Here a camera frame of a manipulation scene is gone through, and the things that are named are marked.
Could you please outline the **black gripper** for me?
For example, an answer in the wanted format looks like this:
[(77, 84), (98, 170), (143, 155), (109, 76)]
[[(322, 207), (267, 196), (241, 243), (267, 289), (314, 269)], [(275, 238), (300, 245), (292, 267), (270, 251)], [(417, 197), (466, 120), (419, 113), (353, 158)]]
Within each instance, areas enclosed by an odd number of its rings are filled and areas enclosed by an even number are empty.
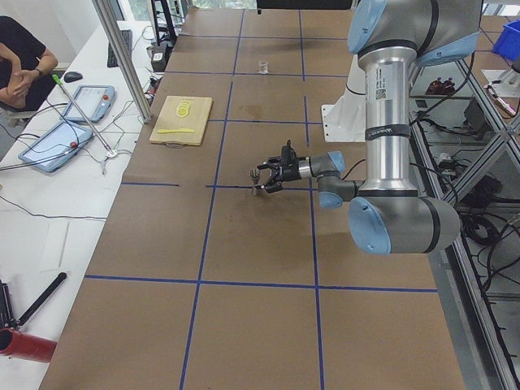
[(271, 170), (271, 179), (265, 183), (258, 180), (254, 182), (254, 188), (264, 190), (267, 193), (275, 193), (282, 190), (282, 182), (299, 180), (299, 157), (283, 159), (281, 156), (268, 158), (256, 166), (258, 170)]

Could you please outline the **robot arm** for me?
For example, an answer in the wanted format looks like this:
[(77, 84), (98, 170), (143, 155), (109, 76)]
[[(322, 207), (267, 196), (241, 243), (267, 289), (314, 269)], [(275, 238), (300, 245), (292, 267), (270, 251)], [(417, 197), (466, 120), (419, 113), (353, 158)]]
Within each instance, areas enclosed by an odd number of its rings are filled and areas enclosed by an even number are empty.
[(479, 1), (363, 1), (353, 16), (348, 48), (365, 73), (366, 178), (343, 180), (343, 155), (300, 157), (290, 145), (267, 159), (263, 188), (313, 177), (324, 208), (349, 204), (349, 230), (369, 254), (431, 253), (457, 238), (457, 212), (422, 197), (410, 182), (409, 68), (461, 60), (475, 51)]

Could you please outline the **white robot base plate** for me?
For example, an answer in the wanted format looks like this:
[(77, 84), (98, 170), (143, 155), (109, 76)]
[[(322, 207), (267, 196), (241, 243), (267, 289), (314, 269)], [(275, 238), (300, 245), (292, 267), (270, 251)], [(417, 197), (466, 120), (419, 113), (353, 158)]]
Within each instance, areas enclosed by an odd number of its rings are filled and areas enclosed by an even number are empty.
[(323, 133), (326, 142), (364, 142), (366, 118), (365, 72), (353, 56), (344, 93), (333, 105), (322, 105)]

